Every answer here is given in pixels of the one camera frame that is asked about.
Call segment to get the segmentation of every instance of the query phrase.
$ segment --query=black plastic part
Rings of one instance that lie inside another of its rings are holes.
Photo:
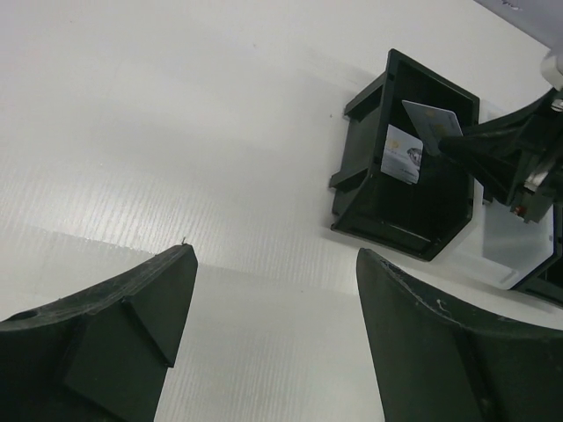
[[[513,290],[563,308],[563,212],[553,206],[553,255],[522,279]]]
[[[563,203],[563,113],[552,109],[560,92],[507,116],[446,137],[440,150],[526,222],[539,222]]]
[[[0,420],[152,421],[196,272],[192,246],[177,245],[0,323]]]
[[[561,420],[563,331],[477,308],[372,251],[357,278],[386,421]]]
[[[332,229],[431,260],[472,218],[473,179],[444,156],[423,153],[418,184],[381,172],[387,128],[417,136],[403,99],[452,110],[462,127],[477,124],[479,99],[391,50],[387,70],[347,106],[350,118]]]

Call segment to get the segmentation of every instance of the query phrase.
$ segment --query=card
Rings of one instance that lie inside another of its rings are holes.
[[[420,139],[389,125],[381,172],[409,185],[418,183],[422,149]]]
[[[438,144],[446,136],[463,136],[457,116],[451,110],[403,100],[411,122],[431,156],[440,155]]]

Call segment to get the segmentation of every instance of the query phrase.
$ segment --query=black plastic tray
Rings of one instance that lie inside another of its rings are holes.
[[[479,98],[391,50],[387,70],[345,109],[344,156],[330,182],[336,189],[332,229],[429,261],[471,220],[473,178],[445,156],[426,152],[415,185],[381,172],[390,124],[418,137],[404,99],[451,110],[462,128],[478,123]]]

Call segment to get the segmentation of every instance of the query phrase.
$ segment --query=white surface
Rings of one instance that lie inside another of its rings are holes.
[[[342,109],[391,47],[508,111],[547,89],[545,49],[471,1],[1,2],[1,317],[186,236],[201,269],[158,421],[383,421],[365,244],[328,230],[326,186]],[[426,280],[563,328],[531,298]]]

